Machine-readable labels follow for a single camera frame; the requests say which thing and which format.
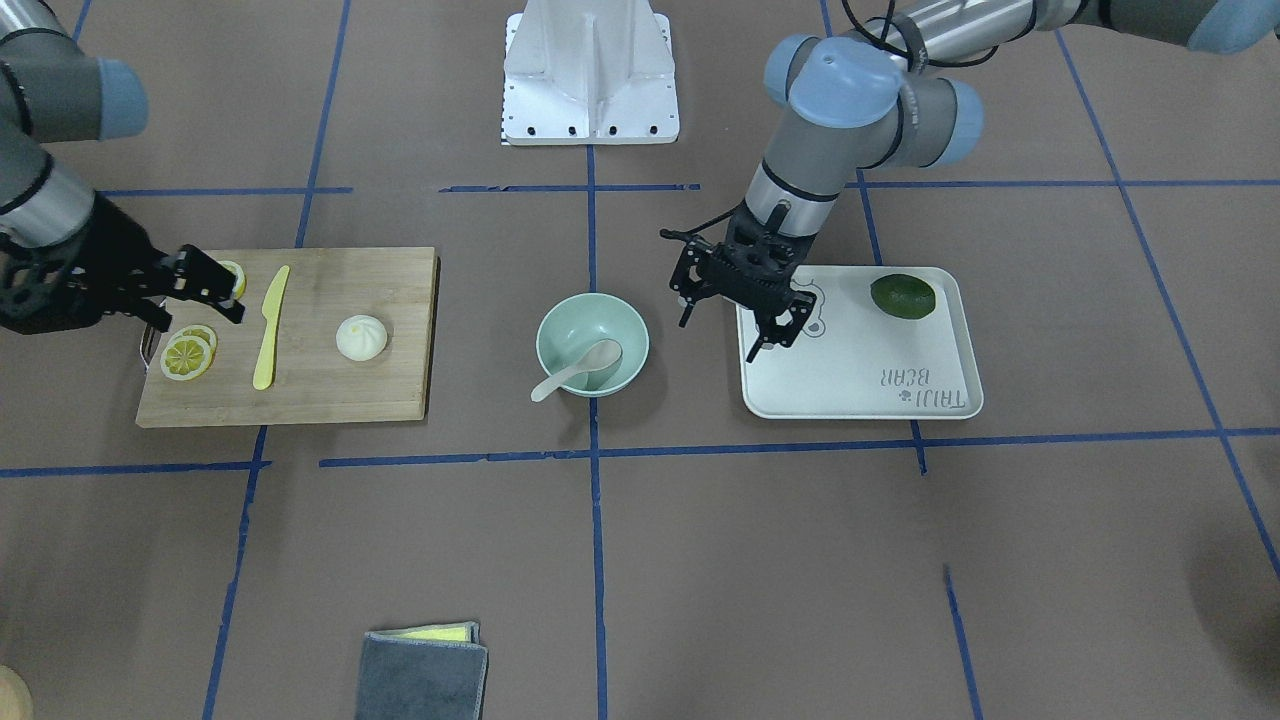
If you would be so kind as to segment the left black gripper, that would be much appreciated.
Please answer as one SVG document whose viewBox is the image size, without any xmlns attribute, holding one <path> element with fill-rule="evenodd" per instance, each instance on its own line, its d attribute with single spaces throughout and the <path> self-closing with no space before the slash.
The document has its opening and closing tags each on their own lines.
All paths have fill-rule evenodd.
<svg viewBox="0 0 1280 720">
<path fill-rule="evenodd" d="M 680 328 L 699 301 L 722 296 L 753 311 L 756 338 L 746 363 L 764 348 L 794 345 L 817 296 L 795 290 L 792 278 L 817 237 L 782 232 L 790 215 L 788 205 L 776 205 L 760 222 L 739 205 L 689 231 L 668 231 L 668 238 L 684 246 L 669 282 L 684 307 Z"/>
</svg>

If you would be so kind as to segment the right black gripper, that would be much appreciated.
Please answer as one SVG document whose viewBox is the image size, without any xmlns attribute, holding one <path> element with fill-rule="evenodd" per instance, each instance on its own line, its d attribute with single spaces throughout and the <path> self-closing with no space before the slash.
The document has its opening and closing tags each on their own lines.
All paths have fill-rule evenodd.
<svg viewBox="0 0 1280 720">
<path fill-rule="evenodd" d="M 1 324 L 19 334 L 83 329 L 111 314 L 159 331 L 187 322 L 241 324 L 244 305 L 232 297 L 233 282 L 219 260 L 191 243 L 166 256 L 102 195 L 64 242 L 26 249 L 15 232 L 3 232 Z M 159 306 L 152 299 L 169 286 L 172 297 Z"/>
</svg>

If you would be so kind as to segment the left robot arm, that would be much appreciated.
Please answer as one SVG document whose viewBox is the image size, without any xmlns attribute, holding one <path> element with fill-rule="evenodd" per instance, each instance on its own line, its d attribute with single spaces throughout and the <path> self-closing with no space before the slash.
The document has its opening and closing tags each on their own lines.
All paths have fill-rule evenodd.
<svg viewBox="0 0 1280 720">
<path fill-rule="evenodd" d="M 982 101 L 940 69 L 980 64 L 1005 44 L 1071 24 L 1226 55 L 1276 33 L 1277 18 L 1275 1 L 919 1 L 890 5 L 842 35 L 787 37 L 763 81 L 780 126 L 744 200 L 719 217 L 724 238 L 662 231 L 682 245 L 671 287 L 684 315 L 722 296 L 754 316 L 749 359 L 792 345 L 818 302 L 792 278 L 846 183 L 877 167 L 952 164 L 975 147 Z"/>
</svg>

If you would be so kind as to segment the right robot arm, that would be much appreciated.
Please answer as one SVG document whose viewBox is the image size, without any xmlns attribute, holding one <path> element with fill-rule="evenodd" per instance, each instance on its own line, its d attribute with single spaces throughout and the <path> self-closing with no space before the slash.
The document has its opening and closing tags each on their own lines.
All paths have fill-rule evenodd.
<svg viewBox="0 0 1280 720">
<path fill-rule="evenodd" d="M 44 1 L 5 1 L 1 20 L 3 327 L 42 334 L 122 314 L 166 331 L 161 297 L 242 322 L 232 272 L 192 245 L 155 249 L 141 224 L 49 151 L 140 135 L 148 120 L 140 77 L 84 54 Z"/>
</svg>

